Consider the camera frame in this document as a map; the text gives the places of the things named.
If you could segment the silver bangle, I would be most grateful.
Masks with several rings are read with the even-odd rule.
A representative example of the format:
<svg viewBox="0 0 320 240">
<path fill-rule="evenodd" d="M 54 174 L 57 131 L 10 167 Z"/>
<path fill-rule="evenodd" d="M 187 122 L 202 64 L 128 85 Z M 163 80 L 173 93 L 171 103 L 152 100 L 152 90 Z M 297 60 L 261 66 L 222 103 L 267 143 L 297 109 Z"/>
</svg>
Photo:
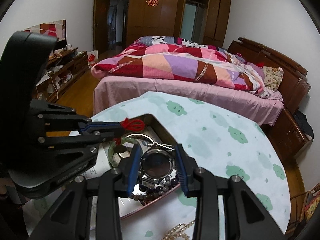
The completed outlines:
<svg viewBox="0 0 320 240">
<path fill-rule="evenodd" d="M 149 150 L 155 144 L 152 137 L 143 133 L 132 133 L 127 135 L 125 138 L 134 144 L 140 144 L 143 150 Z"/>
</svg>

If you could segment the silver metal wristwatch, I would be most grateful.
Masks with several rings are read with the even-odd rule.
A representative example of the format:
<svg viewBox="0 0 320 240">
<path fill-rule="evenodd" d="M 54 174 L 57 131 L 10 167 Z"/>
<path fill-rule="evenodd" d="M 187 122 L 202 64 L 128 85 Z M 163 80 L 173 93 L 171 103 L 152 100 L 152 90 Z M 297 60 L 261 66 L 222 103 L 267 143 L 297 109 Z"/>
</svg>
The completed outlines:
<svg viewBox="0 0 320 240">
<path fill-rule="evenodd" d="M 174 147 L 154 142 L 147 144 L 147 148 L 140 159 L 139 185 L 147 189 L 161 184 L 169 186 L 175 174 Z"/>
</svg>

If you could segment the pink bed sheet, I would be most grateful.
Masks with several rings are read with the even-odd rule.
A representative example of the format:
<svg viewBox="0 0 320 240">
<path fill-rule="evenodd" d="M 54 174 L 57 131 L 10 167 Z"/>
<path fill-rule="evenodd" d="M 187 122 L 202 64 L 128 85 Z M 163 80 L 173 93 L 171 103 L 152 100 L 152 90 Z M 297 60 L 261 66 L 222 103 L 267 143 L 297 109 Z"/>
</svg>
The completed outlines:
<svg viewBox="0 0 320 240">
<path fill-rule="evenodd" d="M 106 76 L 101 79 L 93 92 L 93 113 L 97 114 L 120 102 L 137 98 L 148 91 L 163 92 L 211 103 L 251 119 L 259 125 L 273 126 L 284 109 L 280 92 L 273 92 L 270 98 L 262 99 L 249 92 L 203 83 Z"/>
</svg>

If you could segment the pink metal tin box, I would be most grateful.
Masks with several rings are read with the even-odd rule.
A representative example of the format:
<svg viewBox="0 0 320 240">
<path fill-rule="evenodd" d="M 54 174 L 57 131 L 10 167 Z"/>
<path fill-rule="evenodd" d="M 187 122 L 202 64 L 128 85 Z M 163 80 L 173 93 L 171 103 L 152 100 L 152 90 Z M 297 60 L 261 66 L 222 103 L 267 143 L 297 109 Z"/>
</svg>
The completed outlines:
<svg viewBox="0 0 320 240">
<path fill-rule="evenodd" d="M 137 131 L 137 132 L 141 132 L 146 127 L 150 126 L 151 128 L 153 128 L 156 131 L 156 133 L 160 136 L 160 138 L 165 141 L 164 144 L 168 144 L 168 145 L 172 145 L 172 146 L 175 145 L 176 142 L 173 139 L 173 137 L 170 135 L 170 133 L 160 124 L 160 122 L 153 115 L 144 114 L 144 115 L 138 116 L 138 119 L 142 120 L 142 122 L 144 124 L 144 127 L 143 127 L 142 130 Z M 124 135 L 126 135 L 128 133 L 131 133 L 131 132 L 137 133 L 135 131 L 128 131 Z M 131 197 L 132 192 L 133 192 L 133 190 L 135 188 L 135 185 L 139 182 L 138 176 L 140 175 L 140 171 L 139 171 L 140 170 L 140 159 L 141 159 L 141 157 L 143 155 L 142 149 L 141 149 L 139 144 L 137 144 L 137 145 L 135 145 L 133 147 L 133 149 L 131 151 L 131 154 L 132 153 L 135 154 L 135 158 L 136 158 L 135 162 L 133 163 L 133 170 L 137 173 L 137 175 L 132 178 L 131 184 L 129 186 L 130 197 Z M 119 168 L 124 163 L 125 159 L 120 161 L 120 164 L 119 164 L 119 166 L 117 168 Z M 175 192 L 178 189 L 178 187 L 180 186 L 180 182 L 178 181 L 178 177 L 177 177 L 177 174 L 176 174 L 176 167 L 175 167 L 175 174 L 173 175 L 173 178 L 169 182 L 169 184 L 170 184 L 169 186 L 163 185 L 163 186 L 156 187 L 156 193 L 161 195 L 161 198 L 159 198 L 158 200 L 154 201 L 152 204 L 160 201 L 161 199 L 165 198 L 167 195 Z"/>
</svg>

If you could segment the paper leaflets in tin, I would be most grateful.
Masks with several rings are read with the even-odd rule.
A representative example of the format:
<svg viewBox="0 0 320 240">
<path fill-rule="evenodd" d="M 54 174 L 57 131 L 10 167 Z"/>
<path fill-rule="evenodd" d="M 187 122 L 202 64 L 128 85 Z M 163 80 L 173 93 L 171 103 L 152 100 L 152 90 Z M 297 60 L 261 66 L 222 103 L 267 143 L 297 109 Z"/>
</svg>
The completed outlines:
<svg viewBox="0 0 320 240">
<path fill-rule="evenodd" d="M 99 145 L 97 162 L 92 168 L 84 173 L 84 177 L 86 179 L 97 178 L 102 176 L 105 172 L 113 168 L 117 168 L 120 164 L 120 161 L 129 157 L 133 147 L 137 145 L 125 138 L 127 135 L 132 133 L 133 132 L 124 135 L 121 138 L 120 145 L 117 145 L 115 141 L 101 143 Z M 143 133 L 152 137 L 155 142 L 159 142 L 161 144 L 165 143 L 165 141 L 162 140 L 156 131 L 150 126 L 138 133 Z M 142 211 L 144 207 L 151 205 L 159 198 L 161 198 L 161 195 L 156 193 L 156 188 L 147 189 L 146 187 L 140 186 L 139 183 L 137 183 L 131 197 L 118 199 L 120 218 L 124 219 L 130 215 L 134 215 L 135 213 Z"/>
</svg>

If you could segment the wooden tv cabinet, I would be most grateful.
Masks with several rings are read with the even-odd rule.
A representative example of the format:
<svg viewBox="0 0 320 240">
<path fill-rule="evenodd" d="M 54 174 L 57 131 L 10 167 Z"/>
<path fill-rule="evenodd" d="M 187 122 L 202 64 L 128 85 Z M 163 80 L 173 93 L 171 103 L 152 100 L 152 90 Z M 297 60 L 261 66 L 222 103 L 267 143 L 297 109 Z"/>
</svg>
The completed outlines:
<svg viewBox="0 0 320 240">
<path fill-rule="evenodd" d="M 33 91 L 33 98 L 56 102 L 59 97 L 88 70 L 87 51 L 59 49 L 53 52 L 45 68 L 45 75 Z"/>
</svg>

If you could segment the colourful patterned cushion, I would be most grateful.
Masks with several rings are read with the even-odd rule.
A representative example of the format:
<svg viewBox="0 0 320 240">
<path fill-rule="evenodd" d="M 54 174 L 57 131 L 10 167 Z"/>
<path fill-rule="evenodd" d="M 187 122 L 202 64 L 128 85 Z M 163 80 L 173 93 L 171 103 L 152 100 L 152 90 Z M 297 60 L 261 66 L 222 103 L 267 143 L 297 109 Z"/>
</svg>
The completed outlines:
<svg viewBox="0 0 320 240">
<path fill-rule="evenodd" d="M 319 204 L 319 190 L 308 191 L 305 195 L 300 221 L 308 222 Z"/>
</svg>

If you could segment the red white gift bag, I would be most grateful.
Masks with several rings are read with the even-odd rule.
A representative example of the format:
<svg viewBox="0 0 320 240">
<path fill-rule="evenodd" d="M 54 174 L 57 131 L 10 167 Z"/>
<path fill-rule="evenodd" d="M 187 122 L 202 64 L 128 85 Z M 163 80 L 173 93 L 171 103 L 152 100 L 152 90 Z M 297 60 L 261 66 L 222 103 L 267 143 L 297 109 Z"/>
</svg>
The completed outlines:
<svg viewBox="0 0 320 240">
<path fill-rule="evenodd" d="M 90 68 L 99 62 L 99 55 L 97 50 L 88 51 L 87 57 L 88 57 L 88 65 Z"/>
</svg>

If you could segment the wooden nightstand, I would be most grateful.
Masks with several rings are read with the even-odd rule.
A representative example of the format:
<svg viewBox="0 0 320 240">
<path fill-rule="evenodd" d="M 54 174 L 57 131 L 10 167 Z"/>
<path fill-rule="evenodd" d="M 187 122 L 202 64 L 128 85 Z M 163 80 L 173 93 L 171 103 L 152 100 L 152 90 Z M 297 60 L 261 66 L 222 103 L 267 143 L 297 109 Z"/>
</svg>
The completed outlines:
<svg viewBox="0 0 320 240">
<path fill-rule="evenodd" d="M 311 144 L 311 139 L 287 109 L 281 111 L 274 126 L 266 130 L 266 135 L 282 163 L 293 159 Z"/>
</svg>

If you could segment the patchwork quilt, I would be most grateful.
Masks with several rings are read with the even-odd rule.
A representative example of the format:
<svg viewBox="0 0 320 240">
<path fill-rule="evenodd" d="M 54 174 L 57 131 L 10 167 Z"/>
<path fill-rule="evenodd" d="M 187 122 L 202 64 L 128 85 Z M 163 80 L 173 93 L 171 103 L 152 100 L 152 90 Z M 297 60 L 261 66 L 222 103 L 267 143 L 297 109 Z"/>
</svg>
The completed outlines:
<svg viewBox="0 0 320 240">
<path fill-rule="evenodd" d="M 238 55 L 173 36 L 144 36 L 120 54 L 91 68 L 97 79 L 108 75 L 204 83 L 271 96 L 257 67 Z"/>
</svg>

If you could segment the television with reflection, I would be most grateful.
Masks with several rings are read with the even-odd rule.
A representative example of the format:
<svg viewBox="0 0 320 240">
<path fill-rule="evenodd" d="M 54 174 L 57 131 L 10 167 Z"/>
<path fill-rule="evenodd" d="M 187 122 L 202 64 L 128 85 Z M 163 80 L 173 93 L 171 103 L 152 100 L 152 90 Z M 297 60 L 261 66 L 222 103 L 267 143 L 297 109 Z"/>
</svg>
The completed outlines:
<svg viewBox="0 0 320 240">
<path fill-rule="evenodd" d="M 32 27 L 28 27 L 23 31 L 30 33 L 38 33 L 57 38 L 57 43 L 55 45 L 54 50 L 58 50 L 65 48 L 67 45 L 66 23 L 66 20 L 57 20 L 47 23 L 40 23 Z"/>
</svg>

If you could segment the dark clothes on nightstand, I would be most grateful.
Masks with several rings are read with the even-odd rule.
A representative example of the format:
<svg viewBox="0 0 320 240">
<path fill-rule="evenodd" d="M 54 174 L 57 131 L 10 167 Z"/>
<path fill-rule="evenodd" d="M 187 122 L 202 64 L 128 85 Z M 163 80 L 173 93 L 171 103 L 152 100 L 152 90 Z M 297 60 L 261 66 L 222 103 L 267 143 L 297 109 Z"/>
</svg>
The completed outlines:
<svg viewBox="0 0 320 240">
<path fill-rule="evenodd" d="M 295 119 L 296 123 L 298 124 L 299 128 L 302 132 L 306 135 L 309 141 L 314 139 L 314 132 L 311 125 L 307 121 L 307 117 L 304 113 L 297 110 L 293 114 L 293 118 Z"/>
</svg>

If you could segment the red double happiness decal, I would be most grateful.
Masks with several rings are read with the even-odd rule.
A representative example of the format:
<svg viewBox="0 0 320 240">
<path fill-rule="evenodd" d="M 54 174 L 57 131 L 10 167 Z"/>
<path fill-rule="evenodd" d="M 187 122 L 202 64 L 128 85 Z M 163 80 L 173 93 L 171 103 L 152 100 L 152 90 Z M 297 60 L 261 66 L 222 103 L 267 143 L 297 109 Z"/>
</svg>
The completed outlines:
<svg viewBox="0 0 320 240">
<path fill-rule="evenodd" d="M 159 5 L 159 0 L 147 0 L 146 3 L 149 7 L 157 7 Z"/>
</svg>

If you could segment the floral pillow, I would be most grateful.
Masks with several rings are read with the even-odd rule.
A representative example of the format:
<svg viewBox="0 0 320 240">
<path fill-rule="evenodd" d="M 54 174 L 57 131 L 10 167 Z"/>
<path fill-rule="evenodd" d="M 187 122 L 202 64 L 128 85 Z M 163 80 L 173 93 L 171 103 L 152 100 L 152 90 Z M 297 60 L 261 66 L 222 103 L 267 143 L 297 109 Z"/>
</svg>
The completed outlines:
<svg viewBox="0 0 320 240">
<path fill-rule="evenodd" d="M 263 67 L 264 85 L 272 91 L 278 90 L 284 76 L 284 71 L 280 67 Z"/>
</svg>

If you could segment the dark wooden wardrobe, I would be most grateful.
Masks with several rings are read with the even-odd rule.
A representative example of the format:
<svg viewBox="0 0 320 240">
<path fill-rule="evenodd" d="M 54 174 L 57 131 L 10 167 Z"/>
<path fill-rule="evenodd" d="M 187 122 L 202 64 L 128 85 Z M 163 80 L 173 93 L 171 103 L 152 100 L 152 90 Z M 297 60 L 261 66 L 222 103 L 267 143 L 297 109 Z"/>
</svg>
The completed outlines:
<svg viewBox="0 0 320 240">
<path fill-rule="evenodd" d="M 147 0 L 129 0 L 126 9 L 123 43 L 128 46 L 141 36 L 180 36 L 184 5 L 187 0 L 159 0 L 149 7 Z M 200 43 L 222 46 L 229 19 L 231 0 L 205 0 L 204 33 Z M 100 53 L 108 50 L 107 14 L 111 0 L 94 0 L 93 48 Z"/>
</svg>

